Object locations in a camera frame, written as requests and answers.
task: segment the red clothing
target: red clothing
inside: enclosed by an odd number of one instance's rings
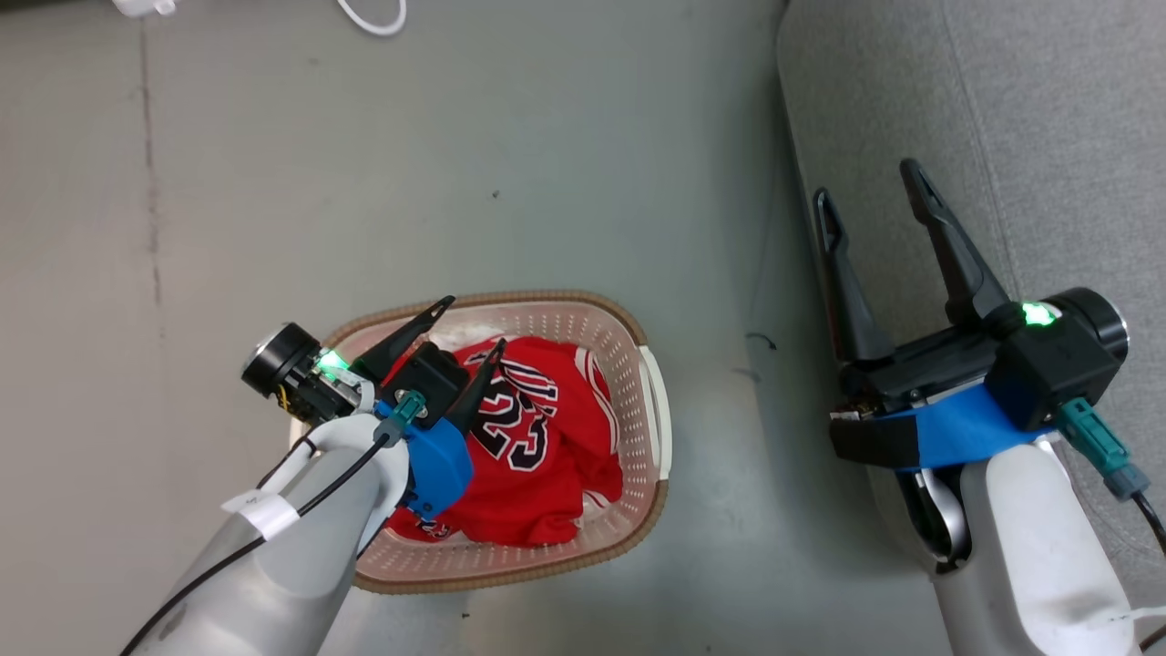
[[[472,374],[496,341],[455,357]],[[457,530],[507,545],[570,542],[584,491],[612,502],[623,494],[610,400],[586,350],[541,338],[508,343],[468,439],[473,479],[465,495],[436,523],[400,508],[387,525],[426,542]]]

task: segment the basket rim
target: basket rim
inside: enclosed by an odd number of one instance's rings
[[[599,294],[593,294],[591,291],[582,290],[552,290],[552,289],[533,289],[527,291],[501,291],[501,292],[485,292],[485,294],[469,294],[465,296],[458,296],[454,304],[456,309],[463,309],[469,306],[480,306],[490,304],[504,304],[504,303],[519,303],[519,302],[581,302],[598,306],[599,309],[606,311],[607,313],[616,317],[620,323],[627,327],[628,334],[632,337],[632,341],[637,347],[642,347],[647,345],[647,338],[644,334],[644,330],[639,322],[623,306],[618,303],[602,296]],[[365,327],[370,327],[378,323],[384,323],[386,320],[394,320],[398,318],[406,318],[417,313],[419,311],[426,309],[433,304],[433,302],[421,302],[410,305],[399,306],[394,309],[388,309],[384,311],[378,311],[373,313],[367,313],[337,327],[323,343],[324,347],[335,348],[339,343],[347,339],[349,337],[364,331]],[[613,558],[623,556],[631,551],[635,545],[644,542],[644,538],[652,531],[656,522],[660,520],[660,515],[663,513],[665,501],[668,498],[668,481],[660,480],[656,481],[654,494],[652,498],[652,503],[648,507],[647,516],[644,521],[635,527],[631,534],[624,537],[616,544],[592,551],[589,553],[583,553],[568,558],[566,560],[560,560],[557,563],[552,563],[548,565],[535,565],[532,567],[525,567],[520,570],[513,570],[501,573],[492,574],[480,574],[480,576],[469,576],[455,579],[441,579],[431,581],[391,581],[384,579],[377,579],[364,574],[360,571],[356,571],[353,574],[352,585],[366,592],[372,592],[377,594],[429,594],[440,592],[463,592],[469,590],[478,590],[484,587],[493,587],[500,585],[518,584],[525,581],[533,581],[536,579],[543,579],[547,577],[553,577],[555,574],[563,574],[567,572],[573,572],[575,570],[582,570],[583,567],[590,567],[591,565],[598,565],[600,563],[606,563]]]

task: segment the teal cable connector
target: teal cable connector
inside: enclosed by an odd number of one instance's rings
[[[1150,487],[1150,479],[1130,463],[1130,450],[1086,400],[1075,398],[1059,408],[1053,424],[1097,470],[1118,501],[1126,501]]]

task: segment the gray fabric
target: gray fabric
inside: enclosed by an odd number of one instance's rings
[[[1129,362],[1102,412],[1166,513],[1166,5],[1087,0],[794,2],[778,64],[807,197],[829,186],[874,311],[902,341],[944,291],[897,163],[919,158],[1010,292],[1084,284],[1121,306]],[[1135,605],[1166,559],[1081,458],[1077,494]]]

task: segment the black cable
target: black cable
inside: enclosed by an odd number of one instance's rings
[[[1133,503],[1138,505],[1138,510],[1146,517],[1146,523],[1150,524],[1150,530],[1154,532],[1154,537],[1158,538],[1158,546],[1163,550],[1163,555],[1166,556],[1166,528],[1163,527],[1163,521],[1158,519],[1158,514],[1154,513],[1154,508],[1150,506],[1150,501],[1146,496],[1139,492],[1133,493],[1130,498]],[[1166,625],[1161,626],[1154,633],[1146,636],[1138,647],[1142,653],[1145,654],[1153,646],[1158,644],[1164,637],[1166,637]]]
[[[347,470],[344,471],[343,474],[337,477],[336,480],[329,484],[326,488],[324,488],[323,491],[321,491],[319,494],[314,496],[311,501],[300,507],[300,509],[296,512],[300,515],[300,517],[303,517],[308,513],[311,513],[311,510],[317,506],[319,506],[321,503],[323,503],[325,499],[332,496],[332,493],[340,489],[340,486],[346,484],[349,479],[356,475],[356,473],[359,472],[361,467],[367,465],[368,461],[372,460],[374,456],[377,456],[377,452],[379,452],[386,444],[388,444],[391,437],[392,436],[389,433],[385,433],[381,437],[377,438],[372,447],[368,451],[364,452],[360,456],[360,458],[357,459],[356,463],[353,463]],[[239,548],[234,553],[219,560],[215,565],[211,565],[210,569],[208,569],[202,574],[198,574],[198,577],[196,577],[195,580],[187,584],[185,587],[180,590],[174,597],[171,597],[166,604],[163,604],[162,607],[159,608],[156,613],[150,615],[150,619],[147,620],[145,625],[142,625],[142,628],[138,629],[138,633],[134,634],[134,637],[129,639],[129,643],[126,644],[126,648],[121,650],[121,656],[129,656],[131,654],[133,654],[134,649],[138,649],[138,646],[141,644],[142,640],[145,640],[146,636],[149,635],[149,632],[152,632],[154,627],[162,621],[163,618],[169,615],[170,611],[174,611],[175,606],[177,606],[178,604],[182,602],[183,599],[189,597],[190,593],[198,590],[201,585],[205,584],[208,580],[210,580],[211,577],[222,572],[232,563],[239,560],[244,556],[259,549],[259,546],[262,545],[265,542],[267,542],[267,539],[264,538],[262,536],[259,536],[258,538]]]

